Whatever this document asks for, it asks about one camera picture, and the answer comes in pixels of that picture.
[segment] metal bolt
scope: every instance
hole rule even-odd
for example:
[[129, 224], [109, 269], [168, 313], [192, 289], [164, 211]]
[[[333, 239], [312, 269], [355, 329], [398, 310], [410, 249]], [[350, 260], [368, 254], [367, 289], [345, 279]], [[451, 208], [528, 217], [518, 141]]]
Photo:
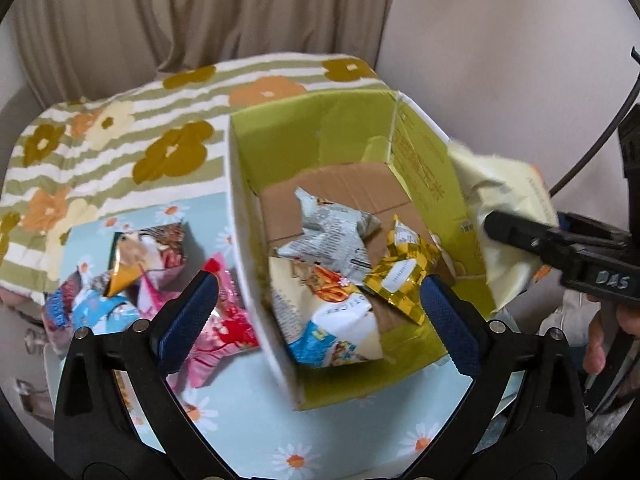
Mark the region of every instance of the metal bolt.
[[87, 326], [81, 326], [78, 330], [76, 330], [76, 332], [74, 333], [74, 337], [76, 339], [82, 339], [85, 338], [89, 335], [89, 327]]
[[148, 319], [139, 319], [131, 325], [133, 332], [144, 332], [147, 328], [149, 328], [149, 320]]
[[562, 341], [562, 339], [564, 339], [564, 333], [562, 332], [562, 330], [560, 330], [559, 328], [556, 328], [555, 326], [551, 327], [547, 331], [547, 333], [550, 334], [551, 337], [556, 341]]
[[491, 330], [491, 332], [501, 334], [502, 332], [507, 330], [507, 327], [503, 322], [498, 321], [497, 319], [494, 319], [489, 323], [489, 329]]

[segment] curtain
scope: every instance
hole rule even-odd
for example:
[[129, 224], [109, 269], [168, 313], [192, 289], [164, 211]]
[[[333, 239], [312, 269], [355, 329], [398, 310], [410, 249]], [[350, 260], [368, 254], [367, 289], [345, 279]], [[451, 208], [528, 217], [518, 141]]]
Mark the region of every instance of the curtain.
[[97, 99], [219, 60], [343, 52], [375, 65], [388, 0], [16, 0], [27, 79], [45, 106]]

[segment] white wall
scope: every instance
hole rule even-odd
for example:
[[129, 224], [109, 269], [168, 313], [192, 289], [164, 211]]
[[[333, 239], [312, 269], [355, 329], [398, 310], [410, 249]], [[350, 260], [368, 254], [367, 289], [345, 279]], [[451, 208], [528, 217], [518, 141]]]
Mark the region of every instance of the white wall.
[[24, 84], [24, 73], [5, 19], [0, 23], [0, 110]]
[[[554, 184], [638, 76], [626, 0], [394, 0], [377, 72], [478, 153], [537, 164]], [[617, 137], [556, 207], [627, 224]]]

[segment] striped fabric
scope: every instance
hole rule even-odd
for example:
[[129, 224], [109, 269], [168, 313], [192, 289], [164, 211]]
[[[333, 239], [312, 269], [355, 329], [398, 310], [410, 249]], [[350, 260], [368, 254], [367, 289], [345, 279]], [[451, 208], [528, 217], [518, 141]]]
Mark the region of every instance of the striped fabric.
[[[42, 302], [64, 278], [57, 274], [73, 225], [226, 191], [225, 133], [234, 111], [336, 88], [386, 85], [359, 59], [267, 54], [49, 108], [18, 138], [4, 180], [0, 286]], [[199, 133], [185, 128], [191, 123]], [[171, 168], [171, 157], [184, 167]]]

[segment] finger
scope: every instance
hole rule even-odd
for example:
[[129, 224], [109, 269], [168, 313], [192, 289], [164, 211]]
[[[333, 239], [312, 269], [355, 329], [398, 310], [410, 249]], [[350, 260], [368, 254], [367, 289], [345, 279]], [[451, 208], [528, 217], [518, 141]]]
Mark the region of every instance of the finger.
[[604, 368], [607, 356], [602, 347], [603, 343], [604, 332], [600, 321], [600, 313], [597, 313], [589, 324], [589, 344], [582, 362], [584, 371], [588, 374], [599, 374]]
[[620, 305], [616, 309], [616, 317], [620, 328], [635, 336], [640, 336], [640, 310]]

